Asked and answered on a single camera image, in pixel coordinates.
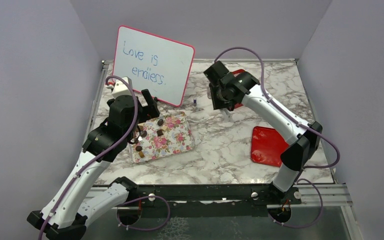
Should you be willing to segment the red tin lid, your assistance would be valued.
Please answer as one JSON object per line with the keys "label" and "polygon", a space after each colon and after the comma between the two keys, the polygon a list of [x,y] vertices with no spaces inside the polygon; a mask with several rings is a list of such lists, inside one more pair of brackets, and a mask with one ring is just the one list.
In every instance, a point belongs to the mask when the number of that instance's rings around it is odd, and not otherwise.
{"label": "red tin lid", "polygon": [[274,128],[255,126],[251,136],[250,159],[257,164],[279,168],[282,165],[281,154],[288,146]]}

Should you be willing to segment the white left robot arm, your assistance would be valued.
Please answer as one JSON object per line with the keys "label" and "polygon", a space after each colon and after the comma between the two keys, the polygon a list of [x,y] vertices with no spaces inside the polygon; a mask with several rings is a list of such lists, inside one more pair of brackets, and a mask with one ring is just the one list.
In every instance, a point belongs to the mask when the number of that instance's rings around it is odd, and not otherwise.
{"label": "white left robot arm", "polygon": [[107,102],[108,117],[87,135],[77,163],[60,190],[43,209],[28,215],[27,222],[39,230],[38,239],[80,240],[87,227],[111,208],[135,203],[137,185],[127,177],[118,177],[91,200],[85,201],[85,197],[116,156],[134,142],[138,125],[160,115],[149,91],[141,93],[146,106],[130,94]]}

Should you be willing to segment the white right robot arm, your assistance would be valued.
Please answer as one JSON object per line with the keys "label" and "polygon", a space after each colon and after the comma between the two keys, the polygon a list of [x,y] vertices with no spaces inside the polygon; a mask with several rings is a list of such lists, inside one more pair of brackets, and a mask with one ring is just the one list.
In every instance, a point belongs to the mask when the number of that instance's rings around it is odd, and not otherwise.
{"label": "white right robot arm", "polygon": [[268,93],[264,93],[260,81],[244,71],[233,74],[221,61],[216,61],[204,72],[209,80],[212,105],[215,110],[233,111],[236,104],[251,109],[269,123],[288,144],[281,153],[281,166],[272,187],[269,199],[280,204],[289,196],[300,171],[318,149],[323,127],[292,114]]}

